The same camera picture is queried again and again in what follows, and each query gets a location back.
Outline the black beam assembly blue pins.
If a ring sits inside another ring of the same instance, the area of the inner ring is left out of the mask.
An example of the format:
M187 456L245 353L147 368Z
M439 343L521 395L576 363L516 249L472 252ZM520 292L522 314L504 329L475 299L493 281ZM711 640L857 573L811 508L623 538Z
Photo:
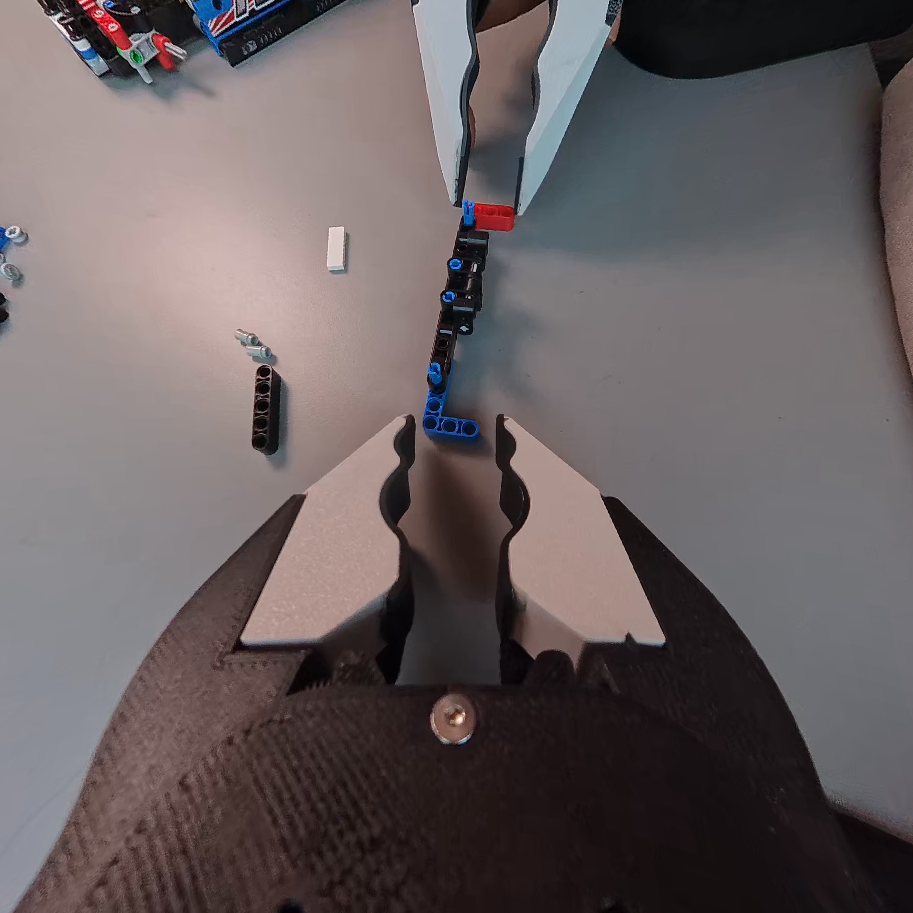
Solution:
M447 395L457 341L474 332L483 305L483 277L492 232L511 231L515 209L502 204L462 203L447 281L439 294L436 334L427 365L427 400L422 428L428 438L471 441L478 422L447 414Z

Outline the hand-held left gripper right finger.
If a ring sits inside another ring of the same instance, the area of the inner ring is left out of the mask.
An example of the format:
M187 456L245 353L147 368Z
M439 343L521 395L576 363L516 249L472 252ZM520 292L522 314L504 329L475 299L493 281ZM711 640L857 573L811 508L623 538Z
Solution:
M667 637L599 488L526 431L496 417L496 628L502 683L520 683L545 653L578 673L596 648L661 648Z

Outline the black five-hole beam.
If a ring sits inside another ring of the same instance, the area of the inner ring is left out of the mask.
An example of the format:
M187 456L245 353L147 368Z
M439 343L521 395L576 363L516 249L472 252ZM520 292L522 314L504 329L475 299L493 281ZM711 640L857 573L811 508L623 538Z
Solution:
M270 364L260 364L255 374L251 445L271 457L280 446L282 379Z

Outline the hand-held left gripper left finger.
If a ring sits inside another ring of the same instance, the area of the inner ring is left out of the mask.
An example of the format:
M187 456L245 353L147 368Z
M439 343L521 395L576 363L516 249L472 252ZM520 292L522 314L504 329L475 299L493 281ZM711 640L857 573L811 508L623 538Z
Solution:
M400 521L416 429L415 417L395 417L306 490L240 645L310 649L328 670L359 653L398 679L415 616Z

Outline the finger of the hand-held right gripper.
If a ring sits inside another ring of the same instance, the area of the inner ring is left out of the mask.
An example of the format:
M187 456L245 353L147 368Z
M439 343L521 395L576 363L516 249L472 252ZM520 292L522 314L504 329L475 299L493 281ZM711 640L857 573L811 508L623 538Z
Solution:
M412 10L437 155L455 207L461 207L475 140L470 96L479 71L476 26L487 1L414 1Z
M519 166L515 201L525 214L613 29L613 1L549 2L550 19L533 70L535 116Z

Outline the person's right hand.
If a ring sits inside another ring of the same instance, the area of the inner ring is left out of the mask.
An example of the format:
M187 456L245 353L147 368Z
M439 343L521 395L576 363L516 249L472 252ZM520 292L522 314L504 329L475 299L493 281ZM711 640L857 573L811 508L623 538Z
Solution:
M477 34L496 29L525 16L539 6L549 6L551 1L478 1L474 14L474 30Z

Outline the toy race car model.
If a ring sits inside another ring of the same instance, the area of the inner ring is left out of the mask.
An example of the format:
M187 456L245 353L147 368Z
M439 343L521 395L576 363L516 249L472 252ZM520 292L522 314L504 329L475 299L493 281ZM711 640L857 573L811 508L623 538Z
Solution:
M40 1L45 16L98 77L174 72L205 40L230 66L255 57L340 1Z

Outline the pile of mixed small bricks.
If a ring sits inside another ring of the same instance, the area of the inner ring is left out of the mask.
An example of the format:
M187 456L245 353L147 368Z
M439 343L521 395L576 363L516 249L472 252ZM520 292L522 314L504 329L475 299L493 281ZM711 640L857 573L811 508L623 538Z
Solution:
M25 278L16 263L9 259L16 253L16 248L26 245L29 235L18 224L1 227L1 279L6 281L13 289L20 287Z

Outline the person's beige hoodie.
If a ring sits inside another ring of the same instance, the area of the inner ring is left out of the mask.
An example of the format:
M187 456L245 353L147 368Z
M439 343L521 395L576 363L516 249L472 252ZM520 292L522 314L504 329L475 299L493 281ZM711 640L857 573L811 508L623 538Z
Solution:
M896 322L912 367L912 61L884 90L879 201Z

